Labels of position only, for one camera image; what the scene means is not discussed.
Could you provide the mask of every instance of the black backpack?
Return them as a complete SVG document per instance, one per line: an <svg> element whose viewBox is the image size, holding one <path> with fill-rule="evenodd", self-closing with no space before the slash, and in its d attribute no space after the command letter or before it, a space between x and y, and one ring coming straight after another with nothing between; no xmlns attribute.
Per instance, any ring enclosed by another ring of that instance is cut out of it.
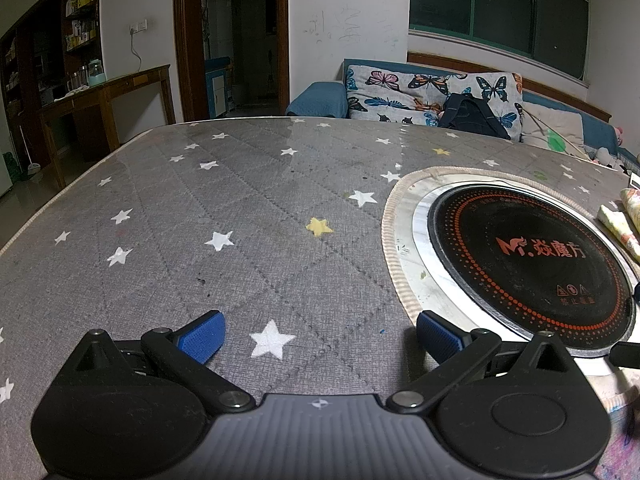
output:
<svg viewBox="0 0 640 480"><path fill-rule="evenodd" d="M499 139L510 138L489 105L470 94L449 95L444 103L444 113L438 126Z"/></svg>

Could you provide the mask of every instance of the blue sofa cover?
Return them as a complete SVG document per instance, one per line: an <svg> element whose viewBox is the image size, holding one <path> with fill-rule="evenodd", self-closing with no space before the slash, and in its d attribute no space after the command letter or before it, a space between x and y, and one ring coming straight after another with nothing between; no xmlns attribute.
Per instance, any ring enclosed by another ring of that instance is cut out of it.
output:
<svg viewBox="0 0 640 480"><path fill-rule="evenodd" d="M388 61L374 61L370 59L345 59L345 73L351 65L366 65L387 70L389 72L401 72L407 74L425 75L452 75L456 72L440 70L427 66L413 65L410 63L393 63ZM605 147L613 156L618 154L618 142L613 126L586 112L568 106L564 103L544 97L542 95L524 90L522 100L527 103L543 105L555 110L564 110L580 114L582 117L582 129L584 143L592 148ZM349 112L347 95L344 82L313 83L307 90L295 98L287 108L287 115L307 117L335 117L347 118Z"/></svg>

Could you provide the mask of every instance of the blue gripper pad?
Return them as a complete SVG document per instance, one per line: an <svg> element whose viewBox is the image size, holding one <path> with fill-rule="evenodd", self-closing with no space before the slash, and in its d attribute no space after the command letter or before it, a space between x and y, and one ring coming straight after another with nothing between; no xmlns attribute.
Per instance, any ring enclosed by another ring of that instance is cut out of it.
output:
<svg viewBox="0 0 640 480"><path fill-rule="evenodd" d="M211 359L222 343L225 342L226 323L221 312L210 317L202 316L203 321L181 334L177 347L201 365Z"/></svg>
<svg viewBox="0 0 640 480"><path fill-rule="evenodd" d="M420 346L436 359L438 364L442 364L465 347L461 337L428 316L426 312L418 315L415 331Z"/></svg>

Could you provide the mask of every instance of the wooden door frame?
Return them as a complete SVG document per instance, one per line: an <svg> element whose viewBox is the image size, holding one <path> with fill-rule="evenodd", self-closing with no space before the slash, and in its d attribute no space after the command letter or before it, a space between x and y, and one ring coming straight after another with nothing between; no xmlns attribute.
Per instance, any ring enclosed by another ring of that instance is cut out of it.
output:
<svg viewBox="0 0 640 480"><path fill-rule="evenodd" d="M200 17L198 3L197 16ZM177 61L178 86L185 122L198 121L204 117L201 96L205 96L206 82L204 70L198 66L198 57L204 62L202 49L202 27L188 27L188 16L194 9L189 0L174 0L175 57ZM284 114L289 105L289 0L276 0L277 41L278 41L278 106Z"/></svg>

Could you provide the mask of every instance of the pink butterfly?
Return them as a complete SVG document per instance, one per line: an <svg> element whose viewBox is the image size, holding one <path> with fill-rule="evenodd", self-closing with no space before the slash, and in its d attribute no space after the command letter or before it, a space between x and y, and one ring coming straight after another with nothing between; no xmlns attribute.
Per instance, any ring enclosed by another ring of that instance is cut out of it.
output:
<svg viewBox="0 0 640 480"><path fill-rule="evenodd" d="M398 76L396 74L383 74L380 70L371 72L371 77L365 82L367 85L386 86L396 92L400 91L398 86Z"/></svg>

